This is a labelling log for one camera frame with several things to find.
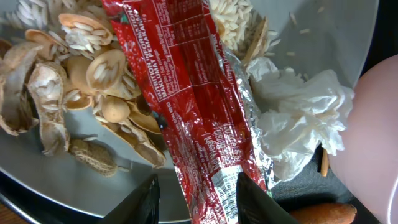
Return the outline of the white tissue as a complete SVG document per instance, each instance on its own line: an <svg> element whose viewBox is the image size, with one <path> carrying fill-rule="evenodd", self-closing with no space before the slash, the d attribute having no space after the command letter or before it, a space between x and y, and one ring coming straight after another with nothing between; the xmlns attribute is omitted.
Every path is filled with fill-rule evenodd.
<svg viewBox="0 0 398 224"><path fill-rule="evenodd" d="M258 105L265 107L257 127L280 181L298 176L318 146L332 156L345 149L340 133L348 127L354 91L341 85L333 70L304 79L293 68L278 69L261 57L248 64L246 74Z"/></svg>

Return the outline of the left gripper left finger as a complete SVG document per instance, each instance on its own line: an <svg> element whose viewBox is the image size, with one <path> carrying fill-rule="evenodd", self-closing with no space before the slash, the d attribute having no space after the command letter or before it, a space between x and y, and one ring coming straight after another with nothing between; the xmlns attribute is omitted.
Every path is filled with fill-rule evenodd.
<svg viewBox="0 0 398 224"><path fill-rule="evenodd" d="M97 224L158 224L160 185L152 174Z"/></svg>

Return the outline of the red snack wrapper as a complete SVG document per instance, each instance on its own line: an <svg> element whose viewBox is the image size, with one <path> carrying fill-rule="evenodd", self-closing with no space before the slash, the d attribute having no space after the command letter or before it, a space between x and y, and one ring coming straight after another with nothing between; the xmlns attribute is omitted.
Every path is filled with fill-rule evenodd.
<svg viewBox="0 0 398 224"><path fill-rule="evenodd" d="M104 0L173 160L193 223L237 223L238 175L266 189L243 88L207 1Z"/></svg>

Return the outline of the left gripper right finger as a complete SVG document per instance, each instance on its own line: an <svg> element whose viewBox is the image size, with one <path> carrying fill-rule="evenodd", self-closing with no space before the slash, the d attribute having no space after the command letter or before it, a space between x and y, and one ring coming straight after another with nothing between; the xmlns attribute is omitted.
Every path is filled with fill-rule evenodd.
<svg viewBox="0 0 398 224"><path fill-rule="evenodd" d="M244 172L236 191L239 224L299 224Z"/></svg>

